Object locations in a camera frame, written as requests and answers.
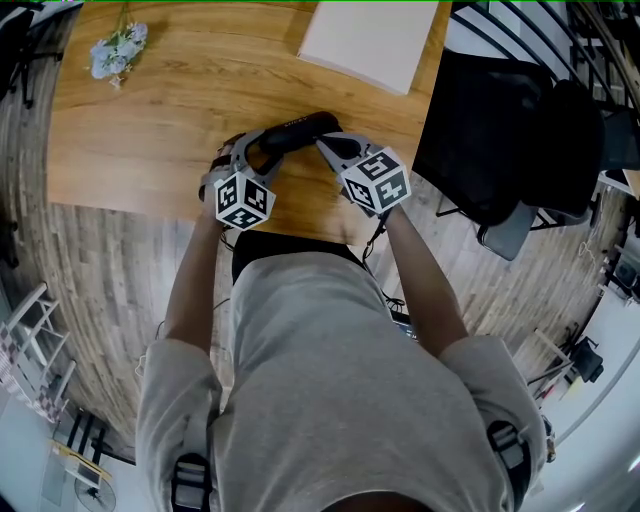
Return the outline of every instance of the white cube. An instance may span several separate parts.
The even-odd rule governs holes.
[[[244,174],[234,173],[214,186],[216,218],[220,222],[246,231],[271,215],[276,195]]]
[[[389,147],[340,173],[354,203],[380,215],[411,195],[407,167]]]

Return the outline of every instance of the flower bouquet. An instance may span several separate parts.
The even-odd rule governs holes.
[[[146,42],[147,25],[134,23],[124,3],[109,39],[101,39],[91,48],[91,75],[97,80],[111,77],[109,83],[120,89],[123,73],[131,71],[133,60]]]

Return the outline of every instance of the gray t-shirt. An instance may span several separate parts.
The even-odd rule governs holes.
[[[363,269],[324,253],[254,261],[231,309],[235,382],[220,415],[202,350],[178,340],[148,350],[136,457],[158,511],[171,509],[193,432],[225,512],[320,512],[371,491],[434,512],[510,511],[487,440],[494,420],[522,431],[532,482],[539,472],[542,422],[499,339],[460,340],[438,360],[392,322]]]

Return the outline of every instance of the black shorts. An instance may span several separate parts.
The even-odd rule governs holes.
[[[240,233],[233,251],[231,275],[235,284],[242,270],[252,261],[276,256],[277,254],[293,254],[297,252],[328,252],[341,256],[364,268],[349,247],[310,238],[276,235],[262,231],[244,231]]]

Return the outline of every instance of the forearm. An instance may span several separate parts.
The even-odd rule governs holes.
[[[213,327],[213,284],[222,225],[210,215],[196,222],[169,297],[165,336],[195,345],[207,354]]]
[[[401,207],[393,209],[386,227],[414,332],[420,345],[438,357],[449,345],[467,336],[458,301]]]

